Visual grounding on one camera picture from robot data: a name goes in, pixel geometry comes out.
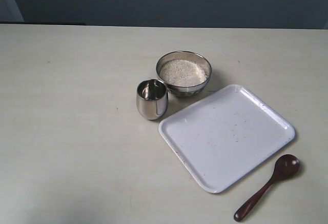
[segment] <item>stainless steel cup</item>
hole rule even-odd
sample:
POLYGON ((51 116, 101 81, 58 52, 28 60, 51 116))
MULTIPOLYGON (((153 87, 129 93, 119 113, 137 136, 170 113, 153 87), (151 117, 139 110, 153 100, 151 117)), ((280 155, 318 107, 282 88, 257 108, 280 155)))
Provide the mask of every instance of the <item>stainless steel cup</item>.
POLYGON ((164 82, 149 79, 137 87, 137 109, 148 120, 163 116, 168 107, 168 90, 164 82))

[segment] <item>table surface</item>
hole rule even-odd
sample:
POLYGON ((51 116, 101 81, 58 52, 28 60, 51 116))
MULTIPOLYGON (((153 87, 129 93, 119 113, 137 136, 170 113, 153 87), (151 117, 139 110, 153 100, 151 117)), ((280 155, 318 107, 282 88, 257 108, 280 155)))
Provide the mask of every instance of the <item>table surface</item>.
POLYGON ((235 223, 235 211, 294 154, 295 178, 245 223, 328 223, 328 31, 0 25, 0 222, 235 223), (138 83, 164 54, 212 64, 194 98, 249 88, 297 137, 221 194, 205 192, 136 110, 138 83))

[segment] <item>brown spoon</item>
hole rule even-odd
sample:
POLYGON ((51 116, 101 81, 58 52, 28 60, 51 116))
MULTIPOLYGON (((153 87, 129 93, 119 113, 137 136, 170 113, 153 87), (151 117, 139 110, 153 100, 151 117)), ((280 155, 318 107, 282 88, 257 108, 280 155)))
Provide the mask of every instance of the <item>brown spoon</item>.
POLYGON ((276 161, 275 169, 269 181, 236 211, 235 221, 242 221, 272 184, 291 178, 297 173, 299 166, 300 162, 296 156, 289 154, 281 156, 276 161))

